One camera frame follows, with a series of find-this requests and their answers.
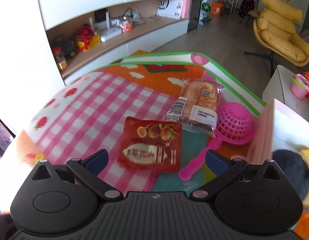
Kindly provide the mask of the colourful play mat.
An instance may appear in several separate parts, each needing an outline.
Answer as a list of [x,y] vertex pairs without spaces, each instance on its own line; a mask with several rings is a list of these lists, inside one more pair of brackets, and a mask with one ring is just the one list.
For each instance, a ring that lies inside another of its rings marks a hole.
[[63,164],[100,149],[109,153],[99,178],[121,192],[190,191],[202,172],[179,170],[218,129],[233,103],[250,121],[265,107],[254,93],[200,53],[133,56],[92,71],[57,92],[14,143],[8,188],[16,193],[40,161]]

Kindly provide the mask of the yellow corn toy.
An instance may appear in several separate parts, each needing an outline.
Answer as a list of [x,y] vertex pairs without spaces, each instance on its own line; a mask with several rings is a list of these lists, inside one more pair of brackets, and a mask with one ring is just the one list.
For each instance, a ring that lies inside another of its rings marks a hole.
[[309,148],[303,148],[299,151],[299,154],[303,158],[303,160],[307,163],[309,166]]

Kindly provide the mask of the orange shopping bag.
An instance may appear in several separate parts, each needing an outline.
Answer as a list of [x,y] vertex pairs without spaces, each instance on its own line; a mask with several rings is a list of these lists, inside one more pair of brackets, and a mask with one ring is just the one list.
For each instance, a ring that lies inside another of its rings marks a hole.
[[224,11],[224,1],[212,2],[211,14],[214,16],[221,16]]

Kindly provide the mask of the white SF parcel box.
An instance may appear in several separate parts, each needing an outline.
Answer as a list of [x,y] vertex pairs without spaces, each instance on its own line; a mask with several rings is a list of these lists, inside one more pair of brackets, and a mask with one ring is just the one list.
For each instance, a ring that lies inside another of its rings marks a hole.
[[190,17],[191,0],[160,0],[157,15],[176,20]]

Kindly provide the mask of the pink cardboard box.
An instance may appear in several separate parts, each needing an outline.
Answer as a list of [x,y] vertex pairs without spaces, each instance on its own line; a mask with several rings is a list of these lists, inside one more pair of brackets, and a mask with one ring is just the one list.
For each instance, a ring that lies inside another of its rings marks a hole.
[[272,158],[275,150],[286,149],[298,153],[303,148],[309,149],[309,122],[274,99],[259,116],[247,161],[262,164]]

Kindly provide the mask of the pink toy bucket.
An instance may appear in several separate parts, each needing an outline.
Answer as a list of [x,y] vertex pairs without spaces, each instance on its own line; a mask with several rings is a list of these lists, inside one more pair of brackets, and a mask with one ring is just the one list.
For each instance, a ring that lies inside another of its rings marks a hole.
[[299,100],[302,100],[309,93],[309,82],[301,74],[294,74],[292,76],[291,91]]

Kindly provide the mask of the black plush toy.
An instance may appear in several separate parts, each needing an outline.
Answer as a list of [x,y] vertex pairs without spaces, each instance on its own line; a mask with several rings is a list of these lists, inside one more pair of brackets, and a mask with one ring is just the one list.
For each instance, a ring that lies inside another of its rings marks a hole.
[[309,168],[301,155],[290,150],[275,150],[272,159],[276,161],[289,179],[301,200],[309,193]]

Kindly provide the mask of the yellow lounge chair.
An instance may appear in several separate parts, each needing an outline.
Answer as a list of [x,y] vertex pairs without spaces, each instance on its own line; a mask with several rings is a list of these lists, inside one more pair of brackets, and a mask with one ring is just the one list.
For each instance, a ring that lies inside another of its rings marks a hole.
[[271,75],[275,71],[275,55],[296,67],[304,67],[309,62],[309,43],[297,34],[295,27],[302,20],[302,11],[281,0],[261,1],[266,7],[253,21],[253,31],[259,44],[270,50],[270,54],[247,51],[244,54],[268,59]]

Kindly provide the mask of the pink plastic strainer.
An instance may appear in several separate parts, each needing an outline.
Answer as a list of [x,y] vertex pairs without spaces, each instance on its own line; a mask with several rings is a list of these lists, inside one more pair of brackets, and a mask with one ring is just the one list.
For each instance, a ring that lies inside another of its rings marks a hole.
[[237,102],[229,102],[220,108],[215,137],[199,155],[179,171],[179,178],[188,181],[205,162],[208,150],[217,150],[223,142],[232,145],[249,143],[254,136],[254,125],[250,112]]

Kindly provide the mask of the red snack packet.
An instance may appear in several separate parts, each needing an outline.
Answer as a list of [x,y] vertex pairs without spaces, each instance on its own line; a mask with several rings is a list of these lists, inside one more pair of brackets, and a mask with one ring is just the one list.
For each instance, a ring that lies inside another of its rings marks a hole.
[[127,117],[118,162],[127,168],[176,173],[182,159],[182,124]]

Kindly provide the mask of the white wall shelf unit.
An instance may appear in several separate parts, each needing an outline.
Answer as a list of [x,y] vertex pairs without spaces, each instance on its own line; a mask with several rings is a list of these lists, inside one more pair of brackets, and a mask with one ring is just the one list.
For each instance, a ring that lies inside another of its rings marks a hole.
[[38,1],[50,42],[73,37],[84,25],[99,38],[93,48],[69,59],[61,71],[66,84],[138,50],[153,51],[186,34],[189,25],[188,16],[158,15],[159,4],[170,0]]

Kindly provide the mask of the clear packaged bread slices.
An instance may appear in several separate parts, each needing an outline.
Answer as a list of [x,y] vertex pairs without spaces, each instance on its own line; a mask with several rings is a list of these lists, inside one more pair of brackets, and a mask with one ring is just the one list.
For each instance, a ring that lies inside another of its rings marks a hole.
[[163,117],[164,121],[182,123],[189,132],[206,133],[215,137],[219,101],[223,85],[204,79],[186,79],[179,98]]

